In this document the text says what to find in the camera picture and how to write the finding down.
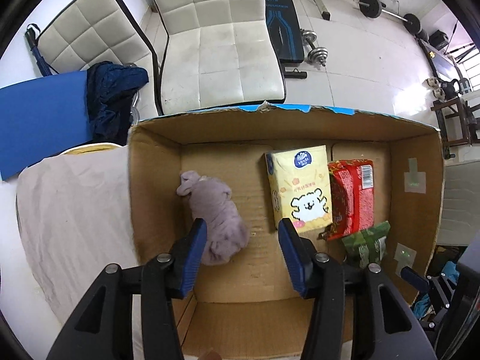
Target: red snack bag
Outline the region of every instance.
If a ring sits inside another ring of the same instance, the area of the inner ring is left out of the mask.
[[[328,164],[333,224],[328,240],[345,237],[374,225],[374,166],[370,160]]]

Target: white cushion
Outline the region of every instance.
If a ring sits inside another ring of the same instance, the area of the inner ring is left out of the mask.
[[[137,105],[141,119],[158,116],[155,104],[157,56],[116,0],[74,0],[40,34],[38,49],[57,72],[85,70],[97,62],[135,63],[148,72]]]
[[[285,99],[265,0],[155,0],[169,34],[165,114]]]

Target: green package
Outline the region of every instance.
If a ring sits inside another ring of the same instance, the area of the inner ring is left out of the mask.
[[[343,237],[347,263],[360,268],[365,268],[369,263],[380,264],[385,255],[385,240],[389,230],[390,224],[385,221]]]

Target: yellow tissue package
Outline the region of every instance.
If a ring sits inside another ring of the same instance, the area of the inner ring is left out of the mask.
[[[290,218],[298,233],[332,223],[330,177],[325,146],[265,154],[275,226]]]

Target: purple cloth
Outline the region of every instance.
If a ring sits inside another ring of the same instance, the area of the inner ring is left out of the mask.
[[[207,243],[202,263],[216,266],[247,246],[249,231],[235,203],[230,200],[231,189],[217,178],[200,177],[194,170],[181,174],[177,195],[189,196],[191,216],[207,223]]]

